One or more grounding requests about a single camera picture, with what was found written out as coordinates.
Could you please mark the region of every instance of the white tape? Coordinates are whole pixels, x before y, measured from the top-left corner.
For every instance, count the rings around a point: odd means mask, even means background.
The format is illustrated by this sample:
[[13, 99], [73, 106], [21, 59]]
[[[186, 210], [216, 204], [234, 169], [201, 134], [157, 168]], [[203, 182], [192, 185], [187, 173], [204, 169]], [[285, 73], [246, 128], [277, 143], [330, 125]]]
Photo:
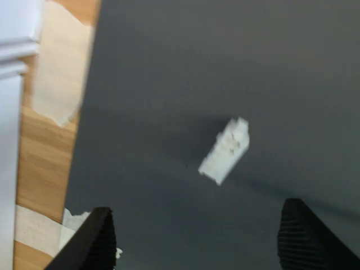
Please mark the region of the white tape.
[[46, 1], [31, 106], [57, 125], [66, 125], [81, 106], [93, 30], [62, 5]]
[[[84, 212], [81, 215], [72, 215], [65, 208], [63, 218], [65, 223], [61, 225], [44, 215], [17, 205], [15, 240], [55, 257], [76, 233], [89, 214], [89, 212]], [[120, 258], [122, 252], [121, 249], [116, 249], [117, 259]]]

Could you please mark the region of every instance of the dark gray mat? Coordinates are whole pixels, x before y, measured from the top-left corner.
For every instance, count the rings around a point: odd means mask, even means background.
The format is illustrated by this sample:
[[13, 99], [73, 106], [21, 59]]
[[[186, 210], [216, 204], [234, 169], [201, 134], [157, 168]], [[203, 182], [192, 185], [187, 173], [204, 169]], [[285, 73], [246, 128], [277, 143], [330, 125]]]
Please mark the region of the dark gray mat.
[[[103, 1], [65, 206], [114, 210], [118, 269], [279, 269], [290, 196], [360, 255], [359, 8]], [[232, 116], [218, 187], [197, 168]]]

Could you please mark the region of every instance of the wooden floor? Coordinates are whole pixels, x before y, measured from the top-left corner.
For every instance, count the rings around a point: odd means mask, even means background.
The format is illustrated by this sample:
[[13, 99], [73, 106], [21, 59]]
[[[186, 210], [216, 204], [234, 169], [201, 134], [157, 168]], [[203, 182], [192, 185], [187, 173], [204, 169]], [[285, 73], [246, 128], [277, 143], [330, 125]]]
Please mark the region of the wooden floor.
[[[95, 25], [100, 0], [56, 0], [78, 20]], [[61, 222], [72, 151], [78, 127], [76, 117], [65, 128], [37, 114], [31, 107], [34, 57], [22, 59], [25, 75], [20, 132], [16, 203]], [[52, 258], [15, 241], [14, 269], [43, 269]]]

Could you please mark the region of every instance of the white block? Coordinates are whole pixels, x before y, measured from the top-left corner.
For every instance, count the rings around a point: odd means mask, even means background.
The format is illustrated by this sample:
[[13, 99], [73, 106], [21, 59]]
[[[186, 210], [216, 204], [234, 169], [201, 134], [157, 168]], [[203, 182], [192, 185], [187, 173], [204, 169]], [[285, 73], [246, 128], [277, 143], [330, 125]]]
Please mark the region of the white block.
[[28, 66], [20, 60], [0, 62], [0, 77], [14, 76], [28, 71]]
[[0, 269], [12, 269], [23, 78], [0, 80]]
[[37, 41], [44, 0], [0, 1], [0, 43]]
[[0, 61], [33, 55], [38, 51], [39, 45], [36, 42], [0, 44]]
[[248, 126], [248, 122], [242, 118], [231, 119], [225, 130], [217, 135], [217, 141], [202, 161], [199, 173], [221, 185], [249, 148]]

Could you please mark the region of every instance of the small white object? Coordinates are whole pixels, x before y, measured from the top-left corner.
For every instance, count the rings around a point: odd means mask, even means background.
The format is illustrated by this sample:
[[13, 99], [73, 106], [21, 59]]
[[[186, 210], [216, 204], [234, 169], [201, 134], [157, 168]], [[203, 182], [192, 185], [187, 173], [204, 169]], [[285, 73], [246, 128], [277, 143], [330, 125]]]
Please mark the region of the small white object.
[[0, 269], [12, 269], [23, 78], [0, 80]]
[[39, 45], [36, 42], [20, 42], [0, 45], [0, 61], [38, 53]]
[[28, 71], [28, 66], [20, 60], [10, 60], [0, 62], [0, 76], [10, 76], [25, 73]]
[[243, 118], [231, 119], [223, 133], [202, 161], [199, 173], [221, 185], [226, 176], [249, 148], [249, 124]]

